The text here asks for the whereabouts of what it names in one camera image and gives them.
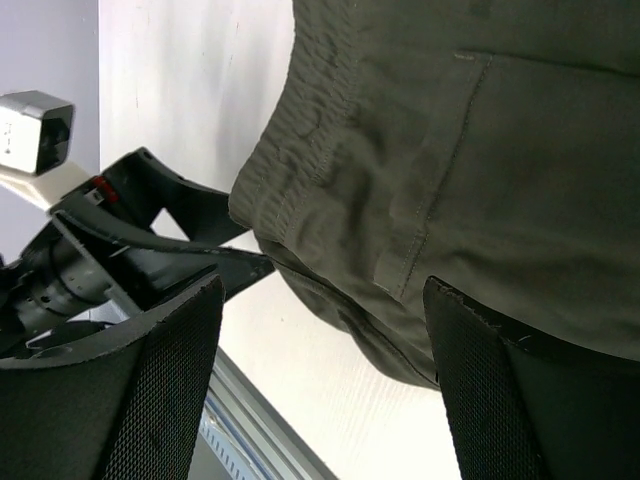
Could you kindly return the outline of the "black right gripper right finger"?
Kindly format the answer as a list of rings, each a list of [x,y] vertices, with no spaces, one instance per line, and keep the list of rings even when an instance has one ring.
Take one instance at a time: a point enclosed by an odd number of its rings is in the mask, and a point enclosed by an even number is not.
[[[636,479],[639,365],[431,277],[426,328],[464,479]]]

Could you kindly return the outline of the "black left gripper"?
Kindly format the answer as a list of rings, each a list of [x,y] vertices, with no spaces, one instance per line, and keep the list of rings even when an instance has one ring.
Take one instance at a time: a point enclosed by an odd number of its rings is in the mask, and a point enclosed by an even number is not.
[[[126,154],[95,182],[109,200],[62,200],[2,267],[2,357],[29,354],[34,338],[109,301],[135,315],[209,275],[230,299],[274,272],[262,254],[216,246],[247,231],[230,218],[227,193],[182,177],[148,149]],[[155,235],[161,210],[194,242]]]

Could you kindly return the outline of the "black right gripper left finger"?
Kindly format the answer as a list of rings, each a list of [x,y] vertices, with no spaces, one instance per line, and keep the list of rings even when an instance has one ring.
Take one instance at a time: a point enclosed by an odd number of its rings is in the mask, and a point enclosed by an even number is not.
[[[218,344],[210,276],[115,326],[1,363],[5,479],[184,479]]]

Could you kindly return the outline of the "olive green shorts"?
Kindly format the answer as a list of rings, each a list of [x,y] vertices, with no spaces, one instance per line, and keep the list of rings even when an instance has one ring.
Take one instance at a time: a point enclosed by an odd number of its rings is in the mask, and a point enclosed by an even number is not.
[[[437,277],[639,356],[639,5],[297,1],[284,89],[230,195],[298,298],[436,383]]]

